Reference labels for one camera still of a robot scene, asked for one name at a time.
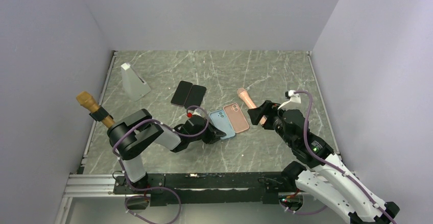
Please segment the pink phone case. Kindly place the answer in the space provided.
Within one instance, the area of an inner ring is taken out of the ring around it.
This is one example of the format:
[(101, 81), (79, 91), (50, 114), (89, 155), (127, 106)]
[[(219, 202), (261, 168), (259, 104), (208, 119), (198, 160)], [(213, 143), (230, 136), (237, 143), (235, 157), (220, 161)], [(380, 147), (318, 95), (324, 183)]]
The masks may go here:
[(237, 134), (245, 132), (250, 128), (240, 106), (237, 103), (228, 104), (223, 107), (223, 110)]

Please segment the black phone from blue case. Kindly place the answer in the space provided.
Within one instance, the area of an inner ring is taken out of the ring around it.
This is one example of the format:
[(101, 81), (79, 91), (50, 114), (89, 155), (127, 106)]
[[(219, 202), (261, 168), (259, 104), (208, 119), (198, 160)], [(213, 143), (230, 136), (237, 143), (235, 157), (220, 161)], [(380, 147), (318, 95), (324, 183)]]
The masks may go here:
[(188, 97), (185, 101), (184, 108), (187, 109), (191, 106), (200, 107), (204, 98), (207, 88), (200, 85), (192, 85)]

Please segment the purple black phone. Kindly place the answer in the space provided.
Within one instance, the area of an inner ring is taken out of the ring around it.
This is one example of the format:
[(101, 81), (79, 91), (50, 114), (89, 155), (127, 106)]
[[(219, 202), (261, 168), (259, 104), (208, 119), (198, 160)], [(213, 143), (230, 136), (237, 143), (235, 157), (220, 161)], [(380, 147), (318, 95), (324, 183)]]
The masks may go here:
[(180, 81), (171, 99), (171, 104), (183, 107), (188, 98), (193, 83), (187, 81)]

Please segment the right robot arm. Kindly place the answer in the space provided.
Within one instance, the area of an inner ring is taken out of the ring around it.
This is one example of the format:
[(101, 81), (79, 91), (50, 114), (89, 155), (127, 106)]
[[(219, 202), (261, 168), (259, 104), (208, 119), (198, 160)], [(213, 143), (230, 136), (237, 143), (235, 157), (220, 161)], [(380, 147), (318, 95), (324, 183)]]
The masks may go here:
[(311, 194), (338, 214), (346, 223), (395, 223), (400, 208), (368, 190), (344, 165), (333, 148), (310, 132), (308, 120), (298, 109), (285, 110), (266, 100), (248, 110), (254, 125), (265, 122), (291, 149), (296, 161), (282, 172), (282, 186)]

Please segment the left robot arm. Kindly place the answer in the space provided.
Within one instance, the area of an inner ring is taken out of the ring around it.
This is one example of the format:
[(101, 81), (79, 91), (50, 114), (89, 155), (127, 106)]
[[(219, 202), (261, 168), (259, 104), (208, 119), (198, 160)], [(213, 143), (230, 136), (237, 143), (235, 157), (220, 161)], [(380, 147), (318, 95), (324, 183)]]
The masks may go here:
[(151, 144), (162, 145), (177, 153), (187, 149), (192, 142), (213, 144), (227, 135), (205, 115), (195, 111), (187, 116), (185, 123), (171, 128), (154, 119), (148, 110), (141, 109), (108, 128), (113, 152), (128, 177), (126, 185), (133, 193), (141, 193), (147, 186), (148, 173), (141, 154)]

